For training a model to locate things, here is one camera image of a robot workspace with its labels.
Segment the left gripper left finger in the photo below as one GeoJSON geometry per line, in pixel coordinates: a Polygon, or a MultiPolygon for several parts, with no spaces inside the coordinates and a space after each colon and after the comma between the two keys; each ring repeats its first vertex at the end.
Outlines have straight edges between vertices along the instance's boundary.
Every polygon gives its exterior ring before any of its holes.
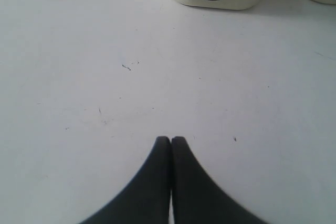
{"type": "Polygon", "coordinates": [[[171,142],[159,136],[130,182],[82,223],[169,223],[171,183],[171,142]]]}

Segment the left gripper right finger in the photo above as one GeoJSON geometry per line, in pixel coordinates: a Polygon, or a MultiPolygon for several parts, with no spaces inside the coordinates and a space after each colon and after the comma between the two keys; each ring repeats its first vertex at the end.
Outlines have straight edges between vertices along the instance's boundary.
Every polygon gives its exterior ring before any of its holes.
{"type": "Polygon", "coordinates": [[[181,136],[171,140],[175,223],[265,223],[227,195],[181,136]]]}

